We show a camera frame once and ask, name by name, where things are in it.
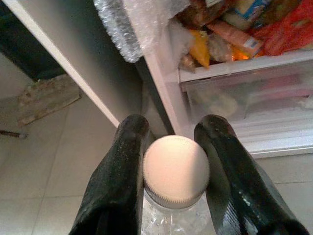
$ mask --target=yellow package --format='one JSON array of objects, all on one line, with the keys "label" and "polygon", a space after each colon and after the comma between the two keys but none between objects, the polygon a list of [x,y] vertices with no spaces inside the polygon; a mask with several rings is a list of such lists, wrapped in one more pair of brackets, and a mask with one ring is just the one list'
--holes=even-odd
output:
[{"label": "yellow package", "polygon": [[205,32],[197,30],[189,30],[191,35],[195,38],[192,46],[189,49],[189,53],[194,57],[202,66],[209,68],[210,65],[210,53],[207,46],[208,36]]}]

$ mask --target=clear plastic bottle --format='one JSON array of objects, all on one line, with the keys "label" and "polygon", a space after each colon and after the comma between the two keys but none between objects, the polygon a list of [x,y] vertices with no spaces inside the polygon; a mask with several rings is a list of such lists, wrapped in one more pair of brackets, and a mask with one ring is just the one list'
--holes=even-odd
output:
[{"label": "clear plastic bottle", "polygon": [[142,235],[215,235],[205,193],[186,209],[172,210],[158,205],[144,192]]}]

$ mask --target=refrigerator shelf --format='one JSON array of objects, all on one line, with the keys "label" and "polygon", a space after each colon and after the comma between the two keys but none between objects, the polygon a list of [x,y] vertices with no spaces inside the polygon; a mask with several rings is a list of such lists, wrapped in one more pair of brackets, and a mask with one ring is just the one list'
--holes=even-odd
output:
[{"label": "refrigerator shelf", "polygon": [[295,50],[285,52],[284,54],[279,56],[261,56],[249,60],[211,65],[210,69],[208,70],[204,67],[199,67],[196,68],[196,73],[179,70],[179,80],[180,83],[182,83],[221,75],[231,75],[238,72],[259,70],[279,65],[287,65],[312,59],[312,50]]}]

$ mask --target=bubble wrap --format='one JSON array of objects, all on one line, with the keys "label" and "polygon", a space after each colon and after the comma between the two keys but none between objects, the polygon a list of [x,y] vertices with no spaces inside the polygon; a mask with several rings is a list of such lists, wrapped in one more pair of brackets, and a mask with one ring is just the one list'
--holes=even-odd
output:
[{"label": "bubble wrap", "polygon": [[112,41],[131,63],[157,45],[169,19],[189,4],[189,0],[94,0]]}]

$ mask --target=snack bag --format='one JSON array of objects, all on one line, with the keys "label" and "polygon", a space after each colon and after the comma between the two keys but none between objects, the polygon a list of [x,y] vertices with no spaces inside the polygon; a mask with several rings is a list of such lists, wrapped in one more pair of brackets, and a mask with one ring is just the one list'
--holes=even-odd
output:
[{"label": "snack bag", "polygon": [[208,36],[204,31],[189,30],[195,40],[189,49],[189,53],[204,67],[209,68],[210,53],[207,46]]},{"label": "snack bag", "polygon": [[237,0],[234,8],[222,18],[236,28],[246,31],[263,13],[271,0]]},{"label": "snack bag", "polygon": [[180,59],[179,68],[188,72],[196,72],[195,59],[190,55],[184,55]]},{"label": "snack bag", "polygon": [[255,23],[255,28],[263,27],[282,20],[294,10],[301,0],[273,0]]},{"label": "snack bag", "polygon": [[283,20],[265,26],[254,37],[264,42],[266,55],[279,55],[313,42],[313,1],[302,0]]},{"label": "snack bag", "polygon": [[190,6],[176,17],[187,28],[200,29],[230,9],[236,0],[190,0]]},{"label": "snack bag", "polygon": [[[231,50],[232,50],[232,59],[233,59],[233,61],[250,59],[250,57],[246,53],[242,52],[242,50],[240,50],[238,47],[236,47],[234,45],[231,45]],[[263,51],[260,51],[259,53],[257,53],[254,56],[254,58],[260,57],[260,56],[263,56],[263,55],[264,55]]]},{"label": "snack bag", "polygon": [[231,44],[215,33],[209,35],[209,51],[211,58],[217,62],[233,60]]}]

